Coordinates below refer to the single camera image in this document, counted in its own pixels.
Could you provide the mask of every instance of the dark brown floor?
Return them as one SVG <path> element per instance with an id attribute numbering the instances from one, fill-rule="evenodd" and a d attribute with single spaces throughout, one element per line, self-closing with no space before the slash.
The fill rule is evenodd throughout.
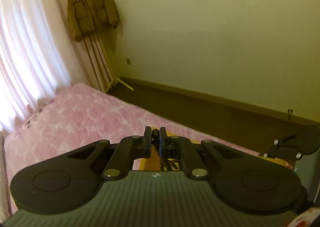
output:
<path id="1" fill-rule="evenodd" d="M 276 138 L 303 126 L 178 93 L 130 83 L 134 91 L 118 84 L 109 94 L 169 120 L 237 145 L 265 152 Z"/>

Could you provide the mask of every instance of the wall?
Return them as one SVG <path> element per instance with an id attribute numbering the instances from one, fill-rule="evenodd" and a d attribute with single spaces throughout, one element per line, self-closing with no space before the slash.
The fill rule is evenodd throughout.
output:
<path id="1" fill-rule="evenodd" d="M 123 76 L 320 121 L 319 0 L 115 2 Z"/>

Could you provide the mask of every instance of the pink blanket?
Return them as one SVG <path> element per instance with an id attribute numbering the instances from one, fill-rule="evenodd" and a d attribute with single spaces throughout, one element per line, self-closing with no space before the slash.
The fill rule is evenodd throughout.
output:
<path id="1" fill-rule="evenodd" d="M 118 143 L 126 136 L 143 135 L 145 126 L 192 140 L 212 139 L 238 150 L 257 152 L 187 128 L 83 84 L 59 93 L 5 140 L 8 182 L 21 169 L 100 139 Z M 11 197 L 12 213 L 17 210 Z"/>

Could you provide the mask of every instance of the brown jacket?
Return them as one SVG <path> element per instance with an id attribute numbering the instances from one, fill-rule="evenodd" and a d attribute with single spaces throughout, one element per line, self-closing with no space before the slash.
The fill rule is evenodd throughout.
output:
<path id="1" fill-rule="evenodd" d="M 116 27 L 118 22 L 113 0 L 68 0 L 68 23 L 76 41 L 101 31 L 105 26 Z"/>

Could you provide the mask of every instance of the ribbed panel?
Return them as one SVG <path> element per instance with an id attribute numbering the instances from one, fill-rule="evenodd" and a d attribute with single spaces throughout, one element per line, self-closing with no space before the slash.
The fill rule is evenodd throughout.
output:
<path id="1" fill-rule="evenodd" d="M 181 172 L 131 171 L 125 179 L 105 182 L 89 203 L 60 215 L 20 210 L 4 226 L 20 227 L 283 227 L 295 217 L 248 215 L 230 208 L 210 186 Z"/>

